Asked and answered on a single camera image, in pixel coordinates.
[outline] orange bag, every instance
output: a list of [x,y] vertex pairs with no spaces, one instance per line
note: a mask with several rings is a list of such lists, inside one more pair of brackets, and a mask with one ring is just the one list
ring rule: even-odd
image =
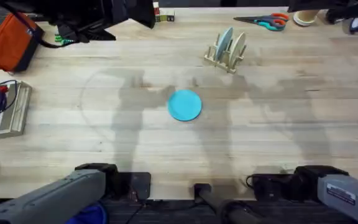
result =
[[[20,16],[27,21],[41,37],[44,31],[26,15]],[[0,25],[0,69],[5,72],[22,72],[27,69],[38,46],[31,31],[13,14],[8,14]]]

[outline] label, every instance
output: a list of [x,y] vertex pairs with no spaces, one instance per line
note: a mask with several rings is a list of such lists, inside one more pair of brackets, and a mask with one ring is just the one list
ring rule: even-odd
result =
[[327,184],[327,193],[351,205],[356,205],[356,195],[336,187],[332,184]]
[[27,29],[27,34],[29,34],[30,36],[32,36],[32,31],[30,29]]

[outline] wood grain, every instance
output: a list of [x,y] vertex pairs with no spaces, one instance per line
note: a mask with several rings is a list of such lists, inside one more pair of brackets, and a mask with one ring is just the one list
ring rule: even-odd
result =
[[[283,32],[234,21],[285,8],[175,9],[174,23],[109,29],[116,42],[39,47],[16,79],[33,88],[25,134],[0,140],[0,197],[18,197],[86,162],[152,174],[152,198],[191,198],[210,182],[249,197],[254,172],[327,164],[358,178],[358,35],[321,19]],[[237,75],[203,60],[233,26],[248,48]],[[47,40],[54,27],[42,24]],[[11,77],[0,71],[0,81]],[[189,88],[203,100],[194,121],[166,100]]]

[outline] plate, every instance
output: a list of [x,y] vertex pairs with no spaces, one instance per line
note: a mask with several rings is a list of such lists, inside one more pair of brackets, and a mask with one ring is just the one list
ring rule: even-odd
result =
[[229,65],[232,68],[234,61],[236,61],[237,56],[241,53],[242,48],[246,44],[246,35],[245,33],[240,34],[239,38],[234,41],[233,46],[230,50],[230,57],[229,57]]
[[216,47],[215,60],[219,60],[222,57],[223,51],[230,43],[231,36],[233,35],[233,27],[228,28],[222,37],[219,39],[218,46]]
[[170,115],[179,121],[191,121],[201,113],[201,98],[191,90],[178,90],[168,100]]

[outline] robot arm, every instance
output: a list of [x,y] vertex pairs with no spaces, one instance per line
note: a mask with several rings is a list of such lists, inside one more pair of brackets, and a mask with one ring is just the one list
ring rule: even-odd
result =
[[314,200],[358,221],[358,180],[331,166],[299,166],[294,174],[253,174],[257,200]]
[[105,29],[129,18],[149,28],[155,23],[152,0],[0,0],[0,6],[40,14],[63,38],[78,42],[115,40]]
[[129,183],[123,174],[130,173],[119,174],[110,164],[79,166],[64,179],[0,204],[0,224],[64,224],[103,196],[127,195],[122,186]]

